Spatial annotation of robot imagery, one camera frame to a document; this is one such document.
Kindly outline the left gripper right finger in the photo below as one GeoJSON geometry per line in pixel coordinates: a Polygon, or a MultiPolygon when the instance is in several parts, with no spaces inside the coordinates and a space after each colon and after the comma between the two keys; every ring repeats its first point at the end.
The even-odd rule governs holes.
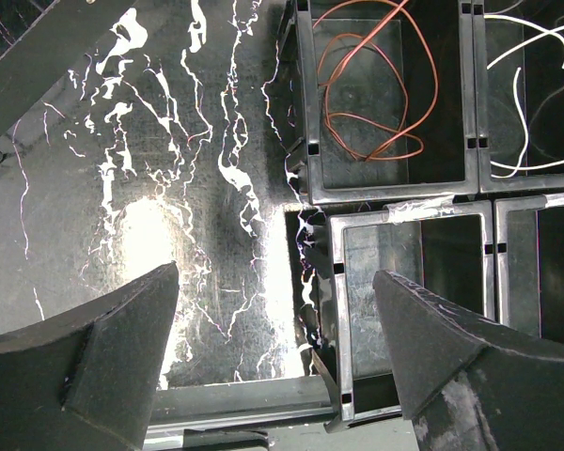
{"type": "Polygon", "coordinates": [[[373,280],[404,419],[422,450],[564,450],[564,344],[389,271],[373,280]]]}

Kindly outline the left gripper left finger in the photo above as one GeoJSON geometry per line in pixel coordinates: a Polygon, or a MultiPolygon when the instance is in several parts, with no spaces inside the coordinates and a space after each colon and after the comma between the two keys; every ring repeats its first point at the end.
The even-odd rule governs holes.
{"type": "Polygon", "coordinates": [[[139,450],[179,296],[169,262],[0,335],[0,450],[139,450]]]}

